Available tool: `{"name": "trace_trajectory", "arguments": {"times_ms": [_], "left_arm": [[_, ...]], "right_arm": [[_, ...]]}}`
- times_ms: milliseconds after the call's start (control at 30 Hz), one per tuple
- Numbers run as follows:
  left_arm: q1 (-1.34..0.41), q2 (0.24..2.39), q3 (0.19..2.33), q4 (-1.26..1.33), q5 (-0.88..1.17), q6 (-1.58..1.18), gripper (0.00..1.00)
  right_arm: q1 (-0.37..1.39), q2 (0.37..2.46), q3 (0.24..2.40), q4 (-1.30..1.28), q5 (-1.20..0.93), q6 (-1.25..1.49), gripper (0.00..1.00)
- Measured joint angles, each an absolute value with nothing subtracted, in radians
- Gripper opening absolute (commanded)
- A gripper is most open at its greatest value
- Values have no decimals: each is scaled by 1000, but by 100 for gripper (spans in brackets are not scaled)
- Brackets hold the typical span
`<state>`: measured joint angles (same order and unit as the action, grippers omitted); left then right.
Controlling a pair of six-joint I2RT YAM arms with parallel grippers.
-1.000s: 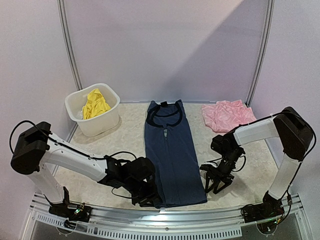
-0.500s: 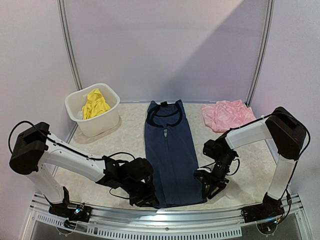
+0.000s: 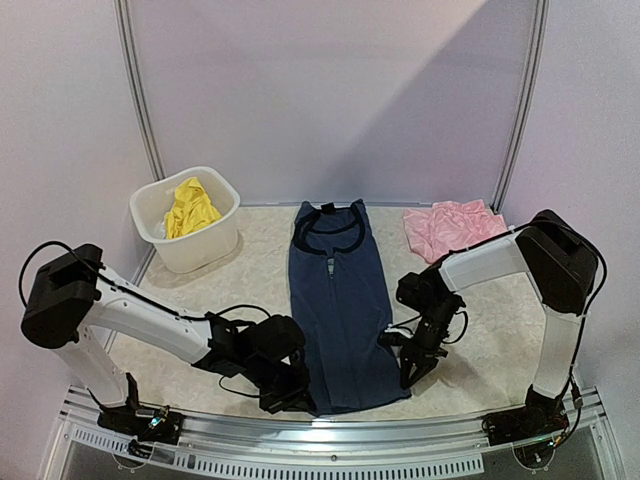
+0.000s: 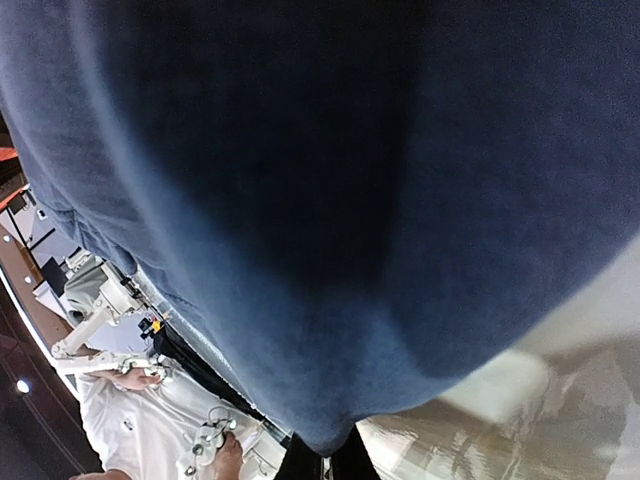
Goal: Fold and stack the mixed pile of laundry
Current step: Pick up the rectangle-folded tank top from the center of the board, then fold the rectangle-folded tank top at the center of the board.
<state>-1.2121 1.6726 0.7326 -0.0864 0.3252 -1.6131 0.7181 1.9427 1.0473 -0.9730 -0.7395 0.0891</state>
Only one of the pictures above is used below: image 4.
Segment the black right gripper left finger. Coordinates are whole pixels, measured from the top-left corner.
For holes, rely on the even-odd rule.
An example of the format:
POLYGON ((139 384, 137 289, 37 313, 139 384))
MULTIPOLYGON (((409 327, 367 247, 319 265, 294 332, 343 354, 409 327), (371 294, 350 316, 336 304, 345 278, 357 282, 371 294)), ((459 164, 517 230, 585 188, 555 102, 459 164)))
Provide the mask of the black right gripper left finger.
POLYGON ((297 434, 294 434, 285 455, 285 478, 320 480, 322 475, 322 457, 311 450, 297 434))

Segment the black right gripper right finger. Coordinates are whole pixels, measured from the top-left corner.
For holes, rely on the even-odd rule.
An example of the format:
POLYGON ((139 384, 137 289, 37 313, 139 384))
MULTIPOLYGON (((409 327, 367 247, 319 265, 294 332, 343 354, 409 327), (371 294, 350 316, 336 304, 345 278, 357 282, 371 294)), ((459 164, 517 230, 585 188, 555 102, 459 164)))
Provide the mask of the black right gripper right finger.
POLYGON ((375 480, 375 467, 356 427, 332 454, 331 471, 335 480, 375 480))

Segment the dark blue garment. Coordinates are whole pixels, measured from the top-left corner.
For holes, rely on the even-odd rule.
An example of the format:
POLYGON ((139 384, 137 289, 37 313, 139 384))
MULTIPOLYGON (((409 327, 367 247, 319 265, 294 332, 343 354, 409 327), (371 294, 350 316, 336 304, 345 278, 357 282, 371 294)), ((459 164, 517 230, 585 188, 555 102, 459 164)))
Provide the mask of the dark blue garment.
POLYGON ((635 1, 5 1, 36 198, 328 455, 639 231, 635 1))

